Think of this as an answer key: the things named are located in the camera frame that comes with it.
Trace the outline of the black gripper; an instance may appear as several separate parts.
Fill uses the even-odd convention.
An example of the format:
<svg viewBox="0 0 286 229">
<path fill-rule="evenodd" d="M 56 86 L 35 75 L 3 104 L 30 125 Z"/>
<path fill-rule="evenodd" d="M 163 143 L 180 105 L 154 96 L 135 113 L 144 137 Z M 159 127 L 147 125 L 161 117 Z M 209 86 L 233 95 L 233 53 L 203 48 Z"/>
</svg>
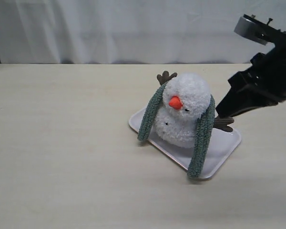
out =
<svg viewBox="0 0 286 229">
<path fill-rule="evenodd" d="M 233 75 L 231 89 L 217 105 L 220 118 L 235 117 L 286 100 L 286 46 L 259 52 L 251 66 Z"/>
</svg>

